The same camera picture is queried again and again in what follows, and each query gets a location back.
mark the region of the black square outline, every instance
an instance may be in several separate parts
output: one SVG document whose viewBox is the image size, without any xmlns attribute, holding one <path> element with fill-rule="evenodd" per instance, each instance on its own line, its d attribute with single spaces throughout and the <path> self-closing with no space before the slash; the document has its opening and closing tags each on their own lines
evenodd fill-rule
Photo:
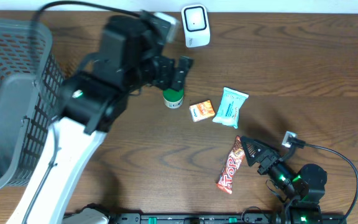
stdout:
<svg viewBox="0 0 358 224">
<path fill-rule="evenodd" d="M 186 18 L 186 10 L 187 9 L 196 9 L 196 8 L 201 8 L 203 10 L 203 17 L 204 17 L 204 24 L 205 24 L 205 27 L 202 28 L 202 29 L 196 29 L 196 30 L 189 30 L 189 28 L 187 27 L 187 18 Z M 188 32 L 196 32 L 196 31 L 201 31 L 201 30 L 205 30 L 206 29 L 206 19 L 205 19 L 205 11 L 204 11 L 204 8 L 201 7 L 201 6 L 195 6 L 195 7 L 189 7 L 183 11 L 183 15 L 185 16 L 185 22 L 186 22 L 186 30 Z"/>
</svg>

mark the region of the snack packet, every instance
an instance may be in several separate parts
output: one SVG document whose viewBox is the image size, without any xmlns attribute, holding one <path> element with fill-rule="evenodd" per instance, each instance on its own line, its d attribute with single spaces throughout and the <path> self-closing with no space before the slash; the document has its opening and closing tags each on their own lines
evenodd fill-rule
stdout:
<svg viewBox="0 0 358 224">
<path fill-rule="evenodd" d="M 215 116 L 210 100 L 190 106 L 191 117 L 194 122 Z"/>
<path fill-rule="evenodd" d="M 226 126 L 233 126 L 237 129 L 239 111 L 246 99 L 248 99 L 247 93 L 241 93 L 228 87 L 224 87 L 221 105 L 212 121 Z"/>
<path fill-rule="evenodd" d="M 241 162 L 245 156 L 246 154 L 242 148 L 240 136 L 237 136 L 231 152 L 227 157 L 226 165 L 222 170 L 221 177 L 216 184 L 219 189 L 229 194 L 232 193 L 232 182 L 234 174 L 240 168 Z"/>
</svg>

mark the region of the wood grain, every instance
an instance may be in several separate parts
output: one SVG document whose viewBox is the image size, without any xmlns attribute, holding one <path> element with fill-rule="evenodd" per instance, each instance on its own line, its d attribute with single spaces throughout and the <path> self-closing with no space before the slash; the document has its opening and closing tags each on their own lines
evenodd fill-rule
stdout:
<svg viewBox="0 0 358 224">
<path fill-rule="evenodd" d="M 29 19 L 32 12 L 0 11 L 0 17 Z M 46 12 L 53 53 L 66 75 L 97 51 L 109 12 Z M 179 14 L 172 14 L 178 19 Z M 358 15 L 210 13 L 211 43 L 187 49 L 183 31 L 164 54 L 187 55 L 195 65 L 186 80 L 185 101 L 165 107 L 156 88 L 129 101 L 107 140 L 81 176 L 68 212 L 88 203 L 112 211 L 241 212 L 255 205 L 277 208 L 278 200 L 257 174 L 242 166 L 233 194 L 214 184 L 236 135 L 279 146 L 286 130 L 303 140 L 343 153 L 358 168 Z M 211 100 L 218 108 L 224 86 L 250 95 L 239 129 L 193 123 L 188 106 Z M 298 150 L 294 170 L 317 163 L 328 172 L 324 212 L 347 211 L 356 188 L 349 165 L 328 152 Z M 0 191 L 0 223 L 16 207 L 23 187 Z M 358 223 L 358 203 L 348 218 Z"/>
</svg>

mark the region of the red candy wrapper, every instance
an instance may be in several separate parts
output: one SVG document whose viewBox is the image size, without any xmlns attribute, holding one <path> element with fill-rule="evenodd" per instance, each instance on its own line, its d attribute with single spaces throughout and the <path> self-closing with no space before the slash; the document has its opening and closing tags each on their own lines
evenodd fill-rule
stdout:
<svg viewBox="0 0 358 224">
<path fill-rule="evenodd" d="M 216 184 L 219 189 L 231 194 L 234 174 L 240 168 L 241 161 L 245 156 L 246 154 L 242 148 L 240 136 L 237 136 L 233 148 L 227 157 L 226 165 L 222 170 L 221 177 Z"/>
</svg>

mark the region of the small container with green lid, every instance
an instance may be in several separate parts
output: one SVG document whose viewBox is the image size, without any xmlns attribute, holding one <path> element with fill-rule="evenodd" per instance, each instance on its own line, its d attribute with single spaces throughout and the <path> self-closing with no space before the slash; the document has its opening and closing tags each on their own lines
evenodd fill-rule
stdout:
<svg viewBox="0 0 358 224">
<path fill-rule="evenodd" d="M 181 89 L 179 91 L 175 91 L 172 89 L 167 89 L 162 92 L 162 95 L 164 97 L 164 103 L 167 107 L 171 109 L 176 109 L 181 106 L 183 103 L 183 95 L 184 90 Z"/>
</svg>

